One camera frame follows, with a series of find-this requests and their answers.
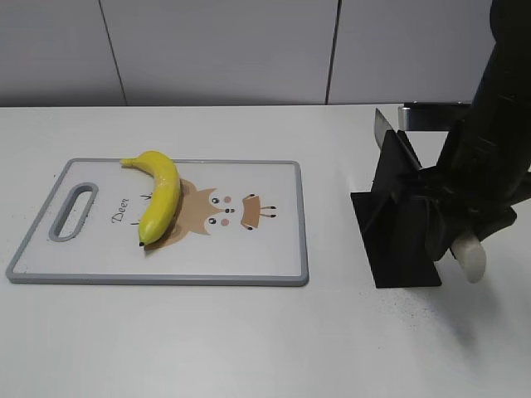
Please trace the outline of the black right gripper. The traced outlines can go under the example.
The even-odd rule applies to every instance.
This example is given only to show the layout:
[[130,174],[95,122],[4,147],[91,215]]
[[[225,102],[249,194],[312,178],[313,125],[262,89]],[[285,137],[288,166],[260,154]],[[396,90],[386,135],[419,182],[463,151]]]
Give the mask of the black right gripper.
[[464,196],[464,233],[478,241],[512,226],[512,205],[530,198],[530,121],[496,122],[493,137],[467,138],[463,119],[447,134],[437,167],[421,168],[408,181],[409,198],[426,205],[425,249],[439,260],[455,239],[455,188]]

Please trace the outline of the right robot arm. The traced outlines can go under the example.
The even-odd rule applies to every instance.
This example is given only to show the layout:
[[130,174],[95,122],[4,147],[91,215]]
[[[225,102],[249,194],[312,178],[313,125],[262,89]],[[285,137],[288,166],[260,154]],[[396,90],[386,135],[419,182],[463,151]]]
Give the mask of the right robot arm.
[[455,239],[511,226],[530,198],[530,3],[494,1],[495,44],[475,97],[433,167],[409,182],[429,203],[425,247],[437,261]]

